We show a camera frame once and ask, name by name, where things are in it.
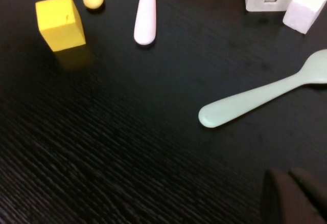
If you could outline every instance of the light green spoon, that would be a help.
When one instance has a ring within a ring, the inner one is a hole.
[[[327,83],[327,49],[312,54],[293,76],[204,106],[199,112],[199,120],[208,128],[220,126],[309,83]]]

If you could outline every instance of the pink spoon handle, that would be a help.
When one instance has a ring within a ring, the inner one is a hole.
[[[156,34],[156,0],[139,0],[134,39],[138,44],[148,45]]]

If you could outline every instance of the black table surface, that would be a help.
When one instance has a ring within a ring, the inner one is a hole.
[[[36,1],[0,0],[0,223],[260,223],[266,169],[327,181],[323,85],[216,129],[197,117],[327,48],[327,10],[304,36],[244,0],[157,0],[140,49],[138,0],[74,0],[87,47],[68,57],[41,37]]]

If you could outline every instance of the usb port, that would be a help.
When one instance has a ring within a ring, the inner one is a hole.
[[[267,4],[272,4],[272,3],[276,3],[277,0],[265,0],[265,3]]]

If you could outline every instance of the yellow block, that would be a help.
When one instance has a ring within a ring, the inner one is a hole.
[[[52,51],[84,45],[81,17],[73,0],[44,0],[35,4],[39,31]]]

